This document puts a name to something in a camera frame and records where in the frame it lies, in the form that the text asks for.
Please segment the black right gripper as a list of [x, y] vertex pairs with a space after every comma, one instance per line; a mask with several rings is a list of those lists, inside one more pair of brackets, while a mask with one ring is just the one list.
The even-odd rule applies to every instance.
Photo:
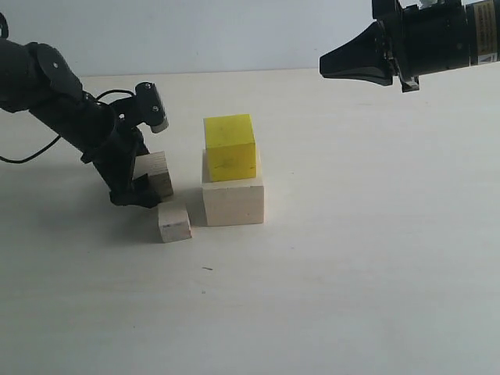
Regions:
[[461, 1], [402, 6], [372, 1], [371, 23], [348, 43], [320, 56], [325, 79], [363, 80], [402, 91], [418, 91], [420, 77], [471, 64], [466, 7]]

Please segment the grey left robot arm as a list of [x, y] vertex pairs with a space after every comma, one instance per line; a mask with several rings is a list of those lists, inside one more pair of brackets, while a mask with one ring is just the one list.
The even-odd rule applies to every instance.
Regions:
[[147, 155], [139, 125], [164, 131], [166, 110], [157, 87], [143, 81], [111, 103], [84, 90], [58, 49], [9, 40], [1, 19], [1, 108], [29, 112], [81, 153], [109, 188], [112, 204], [156, 207], [161, 198], [146, 175], [134, 176], [136, 159]]

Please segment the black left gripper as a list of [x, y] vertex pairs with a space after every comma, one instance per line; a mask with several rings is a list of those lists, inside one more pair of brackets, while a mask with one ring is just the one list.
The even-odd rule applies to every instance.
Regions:
[[84, 152], [81, 161], [92, 163], [109, 188], [112, 204], [117, 206], [156, 207], [161, 198], [147, 174], [134, 179], [135, 159], [147, 155], [136, 99], [119, 99], [102, 103], [111, 131], [97, 147]]

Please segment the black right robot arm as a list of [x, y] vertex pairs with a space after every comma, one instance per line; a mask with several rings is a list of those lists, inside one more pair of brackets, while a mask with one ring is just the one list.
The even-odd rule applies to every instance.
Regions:
[[374, 1], [373, 22], [357, 37], [319, 59], [326, 79], [364, 80], [418, 91], [420, 77], [496, 63], [499, 3]]

